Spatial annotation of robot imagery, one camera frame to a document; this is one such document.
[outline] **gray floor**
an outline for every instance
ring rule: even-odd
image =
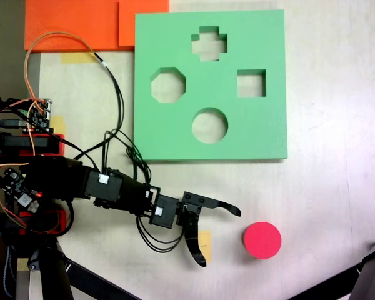
[[[25,3],[23,0],[0,0],[0,96],[2,99],[25,98],[23,64]],[[9,299],[3,291],[5,246],[0,238],[0,300]],[[9,289],[14,284],[9,281]]]

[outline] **table surface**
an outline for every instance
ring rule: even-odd
[[[375,0],[170,2],[171,12],[285,10],[289,158],[150,164],[152,183],[166,195],[191,191],[241,209],[240,218],[202,210],[199,229],[212,232],[207,268],[184,241],[169,254],[151,251],[133,216],[92,200],[75,200],[74,226],[59,239],[64,252],[145,300],[283,300],[358,263],[375,243]],[[100,55],[123,91],[123,128],[132,136],[134,54]],[[54,101],[66,138],[83,149],[116,123],[113,84],[97,63],[63,64],[60,54],[42,54],[39,95]],[[67,157],[76,154],[66,148]],[[92,157],[100,162],[101,152]],[[131,174],[117,141],[109,165]],[[265,261],[250,258],[241,242],[259,221],[282,234],[279,254]],[[180,233],[178,226],[150,231],[163,239]]]

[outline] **yellow tape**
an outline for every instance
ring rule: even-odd
[[[19,258],[17,261],[17,270],[18,271],[27,271],[29,272],[28,269],[28,259],[27,258]]]
[[[199,230],[199,247],[207,263],[211,262],[211,231]]]
[[[96,57],[92,52],[62,52],[61,62],[63,64],[95,63]]]
[[[50,126],[54,128],[54,133],[65,135],[67,131],[63,116],[51,116]]]

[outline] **orange foam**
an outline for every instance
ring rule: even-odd
[[[169,0],[119,0],[119,49],[135,47],[135,14],[168,12]]]
[[[96,51],[134,49],[136,13],[167,13],[168,0],[26,0],[24,48],[51,31],[83,38]],[[34,52],[87,51],[70,37],[47,37]]]

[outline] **red cylinder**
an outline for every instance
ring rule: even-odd
[[[247,227],[243,233],[243,244],[253,257],[269,259],[279,252],[282,246],[282,237],[272,224],[257,222]]]

